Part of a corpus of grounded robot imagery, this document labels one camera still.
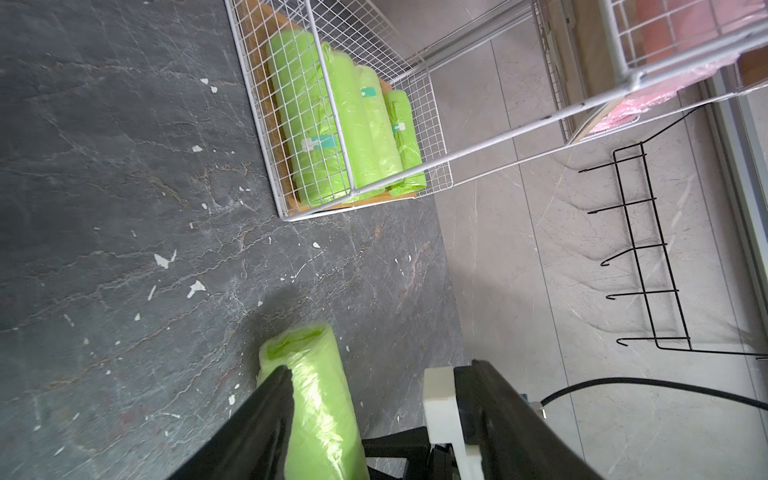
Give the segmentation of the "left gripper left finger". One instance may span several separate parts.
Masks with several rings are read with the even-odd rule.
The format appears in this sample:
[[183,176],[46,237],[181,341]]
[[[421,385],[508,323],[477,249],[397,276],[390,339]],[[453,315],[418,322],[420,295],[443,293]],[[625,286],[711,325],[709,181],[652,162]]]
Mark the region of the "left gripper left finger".
[[283,479],[294,415],[292,372],[277,367],[172,479]]

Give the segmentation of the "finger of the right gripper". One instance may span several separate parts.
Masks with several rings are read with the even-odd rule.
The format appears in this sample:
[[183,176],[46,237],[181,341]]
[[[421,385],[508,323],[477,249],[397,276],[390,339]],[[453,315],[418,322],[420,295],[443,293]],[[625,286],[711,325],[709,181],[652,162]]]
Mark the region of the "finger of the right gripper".
[[409,465],[426,465],[431,451],[426,427],[364,439],[362,444],[367,458],[400,458]]

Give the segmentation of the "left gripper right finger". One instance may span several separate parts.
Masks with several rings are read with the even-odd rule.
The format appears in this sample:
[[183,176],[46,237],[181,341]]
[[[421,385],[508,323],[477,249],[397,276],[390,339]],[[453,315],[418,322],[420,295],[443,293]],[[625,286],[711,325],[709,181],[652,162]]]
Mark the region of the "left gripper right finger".
[[454,369],[467,449],[484,479],[599,479],[489,362]]

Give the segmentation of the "green roll bottom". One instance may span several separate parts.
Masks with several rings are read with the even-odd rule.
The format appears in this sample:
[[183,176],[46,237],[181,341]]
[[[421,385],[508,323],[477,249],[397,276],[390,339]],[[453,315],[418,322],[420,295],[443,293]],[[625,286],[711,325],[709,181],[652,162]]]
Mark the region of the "green roll bottom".
[[294,414],[286,479],[367,479],[362,439],[333,329],[310,323],[266,341],[258,382],[278,367],[292,374]]

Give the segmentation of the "green roll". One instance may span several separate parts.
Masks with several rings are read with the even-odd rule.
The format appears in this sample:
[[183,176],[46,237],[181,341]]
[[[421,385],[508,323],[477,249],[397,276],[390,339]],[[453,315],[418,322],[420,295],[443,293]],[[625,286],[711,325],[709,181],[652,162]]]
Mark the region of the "green roll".
[[[403,90],[391,90],[384,94],[384,100],[402,168],[408,170],[421,165],[421,150],[415,131],[413,110],[407,93]],[[391,184],[388,191],[394,197],[401,197],[420,192],[426,187],[425,173],[418,172]]]
[[355,70],[373,142],[373,159],[369,170],[371,178],[379,181],[401,172],[402,162],[377,74],[365,65],[357,65]]
[[362,439],[333,329],[310,323],[266,341],[258,382],[278,367],[292,374],[294,414],[286,479],[367,479]]
[[334,102],[338,112],[356,188],[380,179],[377,155],[354,61],[345,53],[322,43]]
[[336,122],[312,34],[283,30],[268,42],[269,80],[300,201],[318,207],[349,193]]

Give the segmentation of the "pink roll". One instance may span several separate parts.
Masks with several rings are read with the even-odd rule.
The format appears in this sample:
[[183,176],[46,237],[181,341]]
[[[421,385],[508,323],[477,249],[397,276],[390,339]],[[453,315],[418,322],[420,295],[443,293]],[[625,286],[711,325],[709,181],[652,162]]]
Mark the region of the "pink roll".
[[[767,44],[764,1],[589,1],[576,3],[584,79],[616,98],[589,116],[586,131],[623,126],[679,90]],[[594,6],[597,11],[588,13]]]

